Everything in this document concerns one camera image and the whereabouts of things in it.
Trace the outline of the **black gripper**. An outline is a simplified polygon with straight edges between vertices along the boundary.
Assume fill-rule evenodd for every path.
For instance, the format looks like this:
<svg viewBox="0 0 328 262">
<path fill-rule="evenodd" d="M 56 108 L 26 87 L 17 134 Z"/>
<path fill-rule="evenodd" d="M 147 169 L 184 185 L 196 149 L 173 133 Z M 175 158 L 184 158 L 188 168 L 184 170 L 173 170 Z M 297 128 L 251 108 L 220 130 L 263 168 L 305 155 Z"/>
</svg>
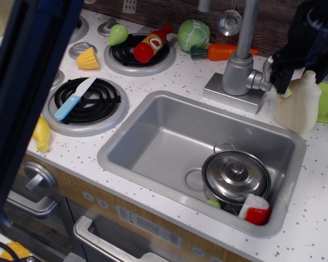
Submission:
<svg viewBox="0 0 328 262">
<path fill-rule="evenodd" d="M 305 1 L 294 15 L 288 42 L 273 55 L 271 83 L 284 94 L 295 69 L 316 73 L 316 83 L 328 75 L 328 1 Z"/>
</svg>

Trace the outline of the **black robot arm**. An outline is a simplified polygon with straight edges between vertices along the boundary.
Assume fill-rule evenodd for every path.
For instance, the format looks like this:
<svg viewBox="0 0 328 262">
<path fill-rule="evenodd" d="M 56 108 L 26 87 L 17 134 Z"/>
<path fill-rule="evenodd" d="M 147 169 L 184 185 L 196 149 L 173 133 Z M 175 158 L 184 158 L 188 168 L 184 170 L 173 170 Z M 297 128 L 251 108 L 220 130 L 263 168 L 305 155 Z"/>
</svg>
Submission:
<svg viewBox="0 0 328 262">
<path fill-rule="evenodd" d="M 79 1 L 67 2 L 62 14 L 48 15 L 49 23 L 60 22 L 58 29 L 39 31 L 37 21 L 43 17 L 34 4 L 21 12 L 15 7 L 9 26 L 22 22 L 22 31 L 7 30 L 3 38 L 0 65 L 0 212 L 13 175 L 25 152 L 32 148 L 31 133 L 48 95 L 62 52 L 66 48 L 62 35 L 70 32 L 70 19 L 81 10 Z M 183 203 L 135 184 L 116 174 L 102 171 L 87 160 L 109 139 L 98 135 L 85 140 L 85 145 L 67 152 L 57 147 L 48 160 L 70 168 L 82 179 L 127 199 L 166 221 L 188 231 L 236 246 L 247 241 L 246 234 L 196 211 Z M 320 124 L 305 136 L 309 142 L 299 173 L 285 225 L 278 240 L 317 237 L 328 239 L 328 124 Z"/>
</svg>

